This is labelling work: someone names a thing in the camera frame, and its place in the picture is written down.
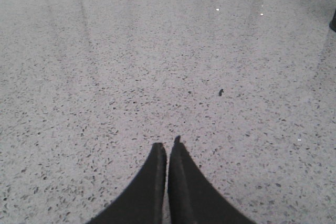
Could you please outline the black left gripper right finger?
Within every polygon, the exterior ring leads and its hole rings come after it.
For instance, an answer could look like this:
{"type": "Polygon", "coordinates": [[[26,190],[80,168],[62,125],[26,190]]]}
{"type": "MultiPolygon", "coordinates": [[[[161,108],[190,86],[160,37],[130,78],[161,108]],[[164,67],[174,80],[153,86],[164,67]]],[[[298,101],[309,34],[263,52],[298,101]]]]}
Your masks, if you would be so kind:
{"type": "Polygon", "coordinates": [[[205,178],[177,136],[170,155],[168,196],[172,223],[253,223],[205,178]]]}

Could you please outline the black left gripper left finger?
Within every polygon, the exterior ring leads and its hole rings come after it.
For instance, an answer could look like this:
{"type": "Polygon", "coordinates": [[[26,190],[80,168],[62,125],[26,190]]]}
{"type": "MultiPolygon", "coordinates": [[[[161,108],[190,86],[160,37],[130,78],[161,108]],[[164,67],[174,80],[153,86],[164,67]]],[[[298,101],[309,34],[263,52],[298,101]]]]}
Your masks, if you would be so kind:
{"type": "Polygon", "coordinates": [[[166,151],[154,143],[132,182],[89,223],[162,223],[165,179],[166,151]]]}

